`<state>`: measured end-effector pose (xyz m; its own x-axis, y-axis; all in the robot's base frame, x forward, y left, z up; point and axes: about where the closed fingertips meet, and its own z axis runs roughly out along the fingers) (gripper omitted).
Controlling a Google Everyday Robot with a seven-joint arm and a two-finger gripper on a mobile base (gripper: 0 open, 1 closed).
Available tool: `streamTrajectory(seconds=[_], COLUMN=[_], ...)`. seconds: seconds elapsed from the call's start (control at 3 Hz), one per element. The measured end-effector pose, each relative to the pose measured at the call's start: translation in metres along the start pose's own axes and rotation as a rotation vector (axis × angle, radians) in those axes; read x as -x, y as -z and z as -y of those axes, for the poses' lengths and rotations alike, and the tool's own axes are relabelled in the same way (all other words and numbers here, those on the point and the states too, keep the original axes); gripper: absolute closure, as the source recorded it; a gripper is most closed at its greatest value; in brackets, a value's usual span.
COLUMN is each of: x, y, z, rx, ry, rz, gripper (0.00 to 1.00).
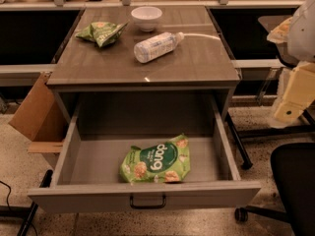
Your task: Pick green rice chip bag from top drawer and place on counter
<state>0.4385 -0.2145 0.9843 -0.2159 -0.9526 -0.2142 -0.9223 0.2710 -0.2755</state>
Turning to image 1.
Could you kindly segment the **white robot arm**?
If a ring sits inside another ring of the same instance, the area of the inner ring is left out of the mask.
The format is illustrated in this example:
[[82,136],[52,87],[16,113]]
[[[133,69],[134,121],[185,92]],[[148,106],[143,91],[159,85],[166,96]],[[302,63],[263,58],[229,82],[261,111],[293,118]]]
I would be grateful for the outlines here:
[[286,43],[288,55],[298,61],[291,71],[282,71],[272,106],[269,125],[281,129],[315,100],[315,0],[305,0],[291,18],[271,30],[267,40]]

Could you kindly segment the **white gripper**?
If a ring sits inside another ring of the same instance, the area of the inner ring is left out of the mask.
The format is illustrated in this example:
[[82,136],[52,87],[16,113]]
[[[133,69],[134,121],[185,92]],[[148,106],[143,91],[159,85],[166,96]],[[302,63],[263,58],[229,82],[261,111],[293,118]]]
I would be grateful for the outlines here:
[[[267,35],[276,44],[287,42],[292,18],[281,22]],[[278,85],[277,99],[272,107],[273,124],[291,124],[315,100],[315,64],[299,62],[291,69],[283,69]]]

